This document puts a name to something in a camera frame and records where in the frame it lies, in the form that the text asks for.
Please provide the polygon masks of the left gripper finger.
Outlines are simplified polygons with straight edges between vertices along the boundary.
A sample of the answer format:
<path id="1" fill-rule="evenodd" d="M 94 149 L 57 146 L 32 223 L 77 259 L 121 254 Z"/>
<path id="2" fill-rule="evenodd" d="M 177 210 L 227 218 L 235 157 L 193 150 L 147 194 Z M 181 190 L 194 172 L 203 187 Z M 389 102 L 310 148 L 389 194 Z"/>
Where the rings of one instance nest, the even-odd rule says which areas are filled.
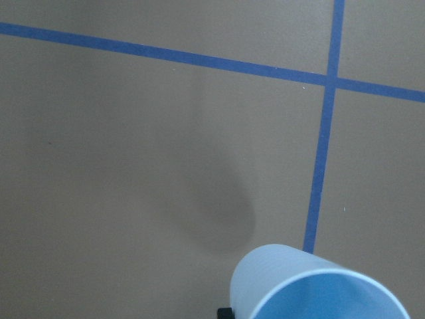
<path id="1" fill-rule="evenodd" d="M 217 319 L 234 319 L 232 308 L 219 308 L 217 310 Z"/>

